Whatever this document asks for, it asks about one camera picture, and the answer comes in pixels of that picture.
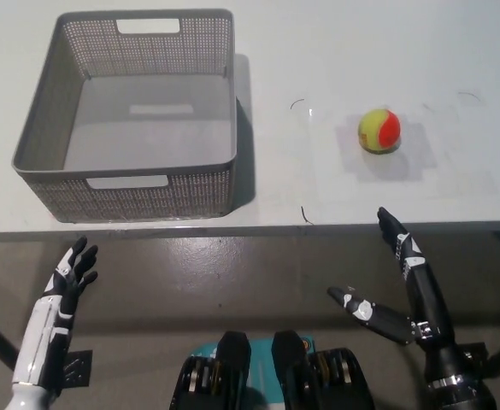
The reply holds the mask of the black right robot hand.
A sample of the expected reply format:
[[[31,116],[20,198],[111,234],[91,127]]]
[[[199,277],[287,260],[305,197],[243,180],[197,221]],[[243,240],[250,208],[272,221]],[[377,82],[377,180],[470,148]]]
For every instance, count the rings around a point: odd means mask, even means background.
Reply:
[[[455,344],[450,313],[428,259],[413,235],[386,208],[380,207],[377,217],[383,239],[399,265],[410,314],[371,302],[352,290],[332,286],[327,294],[358,324],[395,343],[416,342],[425,350]]]

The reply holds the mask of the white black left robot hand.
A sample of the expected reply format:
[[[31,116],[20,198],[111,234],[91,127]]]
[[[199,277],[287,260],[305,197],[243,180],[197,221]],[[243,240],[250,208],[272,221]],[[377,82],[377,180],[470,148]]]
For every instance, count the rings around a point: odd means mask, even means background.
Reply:
[[[59,394],[79,298],[97,278],[98,246],[79,238],[60,259],[35,302],[17,357],[13,382]]]

